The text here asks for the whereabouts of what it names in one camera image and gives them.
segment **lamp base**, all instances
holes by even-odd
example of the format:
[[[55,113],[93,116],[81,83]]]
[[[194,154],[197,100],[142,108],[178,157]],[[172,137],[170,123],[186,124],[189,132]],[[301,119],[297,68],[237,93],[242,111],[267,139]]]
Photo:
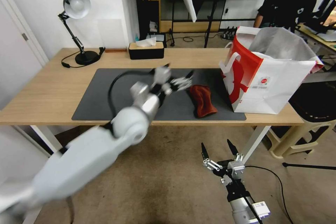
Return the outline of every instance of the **lamp base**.
[[[78,65],[90,65],[99,59],[100,56],[94,51],[85,51],[84,54],[79,53],[75,57],[75,61]]]

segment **plastic stool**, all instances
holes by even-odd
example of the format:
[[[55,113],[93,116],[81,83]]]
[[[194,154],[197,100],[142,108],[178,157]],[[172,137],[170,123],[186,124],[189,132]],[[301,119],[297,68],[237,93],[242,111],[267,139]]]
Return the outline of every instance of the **plastic stool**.
[[[318,141],[336,125],[336,82],[303,83],[290,104],[301,116],[303,125],[292,126],[279,138],[273,130],[267,133],[272,142],[270,153],[276,158],[311,151]],[[310,133],[311,140],[305,136]]]
[[[292,126],[280,139],[277,139],[277,136],[276,138],[273,136],[274,132],[271,137],[269,137],[271,133],[267,133],[267,136],[272,141],[272,148],[269,151],[273,156],[281,158],[296,152],[312,151],[318,145],[319,140],[336,125],[336,120],[318,123],[309,122],[304,119],[303,121],[303,125]],[[305,138],[308,133],[311,134],[311,141]]]

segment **desk lamp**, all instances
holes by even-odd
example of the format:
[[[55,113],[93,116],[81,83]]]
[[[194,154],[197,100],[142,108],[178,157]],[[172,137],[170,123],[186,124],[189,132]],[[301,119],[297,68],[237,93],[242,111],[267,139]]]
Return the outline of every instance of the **desk lamp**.
[[[78,46],[80,53],[76,55],[75,60],[79,65],[90,65],[100,59],[101,54],[94,51],[84,51],[84,46],[81,41],[74,36],[69,26],[66,24],[68,18],[81,19],[85,17],[91,9],[90,0],[63,0],[64,11],[58,15],[62,20],[66,29],[70,33],[76,46]]]

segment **black cable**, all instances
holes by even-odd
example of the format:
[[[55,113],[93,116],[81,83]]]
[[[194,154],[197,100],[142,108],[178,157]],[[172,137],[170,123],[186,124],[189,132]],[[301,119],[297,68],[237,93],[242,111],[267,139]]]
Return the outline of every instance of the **black cable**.
[[[114,84],[117,82],[118,79],[120,79],[121,77],[125,76],[125,75],[150,75],[151,72],[143,72],[143,71],[139,71],[139,70],[129,70],[126,72],[123,72],[121,74],[119,74],[116,78],[114,78],[114,80],[112,81],[108,92],[107,92],[107,101],[108,101],[108,106],[110,107],[111,113],[112,113],[112,118],[113,119],[116,115],[116,108],[113,104],[113,100],[112,100],[112,88],[114,86]]]
[[[70,212],[70,224],[73,224],[75,221],[75,207],[74,207],[74,202],[72,201],[71,196],[66,199],[66,203],[68,204],[69,212]]]
[[[283,205],[284,205],[284,208],[285,208],[285,211],[286,211],[288,220],[289,220],[289,222],[290,222],[291,224],[294,224],[293,221],[292,221],[292,218],[289,216],[289,213],[288,213],[288,210],[287,210],[287,207],[286,207],[285,196],[284,196],[284,192],[283,192],[283,191],[284,191],[284,187],[283,187],[283,185],[282,185],[282,181],[281,181],[281,179],[279,178],[279,176],[278,176],[275,172],[273,172],[273,171],[271,171],[271,170],[269,170],[269,169],[267,169],[267,168],[264,168],[264,167],[259,167],[259,166],[245,166],[245,167],[253,167],[253,168],[258,168],[258,169],[266,170],[266,171],[269,171],[269,172],[273,173],[274,176],[277,177],[277,179],[278,179],[279,182],[280,182],[282,201],[283,201]]]
[[[77,53],[79,53],[80,51],[78,51],[78,52],[74,52],[73,54],[70,54],[69,56],[66,56],[66,57],[64,57],[62,60],[61,60],[61,64],[63,65],[63,61],[66,59],[66,58],[69,58],[69,57],[71,57],[72,55],[75,55],[75,54],[77,54]],[[85,65],[82,65],[82,66],[70,66],[69,65],[69,67],[70,68],[80,68],[80,67],[85,67]]]
[[[209,37],[209,39],[212,39],[212,38],[214,38],[214,37],[216,37],[216,36],[218,36],[220,34],[222,34],[222,33],[217,33],[215,36]],[[199,36],[185,36],[185,37],[177,37],[177,38],[174,38],[174,39],[183,39],[184,42],[193,42],[194,41],[194,39],[193,39],[194,37],[203,37],[205,39],[205,34],[204,34],[204,36],[200,36],[200,35]]]
[[[235,179],[233,179],[233,177],[231,176],[230,173],[228,173],[227,175],[235,183],[235,186],[238,189],[238,192],[239,192],[240,196],[244,198],[245,202],[247,203],[247,205],[250,208],[251,212],[253,213],[254,217],[257,219],[257,221],[260,224],[263,224],[262,220],[260,219],[259,215],[256,213],[256,211],[253,208],[253,206],[251,205],[251,203],[248,201],[248,199],[246,198],[246,196],[244,195],[244,193],[241,192],[241,189],[240,189],[240,186],[239,186],[238,182]]]

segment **door hinge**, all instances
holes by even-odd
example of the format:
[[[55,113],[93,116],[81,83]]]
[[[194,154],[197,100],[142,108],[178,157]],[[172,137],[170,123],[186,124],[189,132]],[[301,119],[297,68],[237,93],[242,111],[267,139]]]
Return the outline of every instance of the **door hinge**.
[[[26,41],[29,40],[29,38],[27,37],[27,35],[26,35],[25,33],[22,33],[21,35],[22,35],[22,37],[24,38],[24,40],[26,40]]]

